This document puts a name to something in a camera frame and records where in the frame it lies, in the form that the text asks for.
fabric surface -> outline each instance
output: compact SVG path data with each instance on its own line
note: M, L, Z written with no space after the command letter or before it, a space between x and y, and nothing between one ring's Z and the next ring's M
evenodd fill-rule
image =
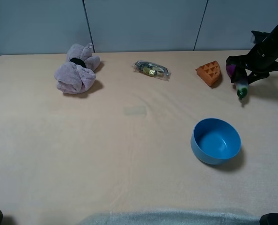
M82 60L86 68L71 62L72 58ZM99 64L100 58L92 56L91 43L85 47L74 44L67 52L66 63L55 72L57 88L67 94L79 94L89 90L96 78L93 71Z
M158 209L278 213L278 72L240 102L225 63L247 52L98 53L96 81L78 95L55 88L65 54L0 56L0 210L17 225ZM134 72L138 60L167 67L170 80ZM195 69L214 60L222 80L210 88ZM208 117L240 134L224 165L190 147Z
M97 214L79 225L259 225L259 217L207 211L151 211Z

gray wall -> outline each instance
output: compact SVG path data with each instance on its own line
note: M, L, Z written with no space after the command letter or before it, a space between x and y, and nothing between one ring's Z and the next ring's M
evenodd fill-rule
M0 55L64 53L89 42L81 0L0 0Z
M0 0L0 55L86 45L86 15L96 52L193 50L195 43L195 50L250 49L251 30L270 32L278 23L278 0L205 7L206 0Z
M97 52L193 50L206 0L85 0Z
M252 30L278 24L278 0L209 0L195 50L250 49Z

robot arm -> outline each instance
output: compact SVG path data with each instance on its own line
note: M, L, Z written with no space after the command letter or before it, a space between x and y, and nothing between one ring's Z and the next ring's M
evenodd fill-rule
M231 83L245 80L251 84L269 77L269 72L278 71L278 62L275 61L278 58L278 25L271 33L252 33L257 43L250 52L247 55L229 56L227 59L226 67Z

blue bowl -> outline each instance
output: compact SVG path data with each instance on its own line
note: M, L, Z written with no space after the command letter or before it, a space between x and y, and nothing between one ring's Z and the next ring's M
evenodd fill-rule
M239 153L241 139L229 123L208 118L194 127L191 147L199 160L207 164L219 165Z

packaged snack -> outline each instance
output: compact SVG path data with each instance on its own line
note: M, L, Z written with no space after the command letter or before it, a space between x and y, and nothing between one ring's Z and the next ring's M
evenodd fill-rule
M139 71L145 75L165 81L168 81L171 75L171 72L166 67L153 62L139 60L133 64L133 67L136 71Z

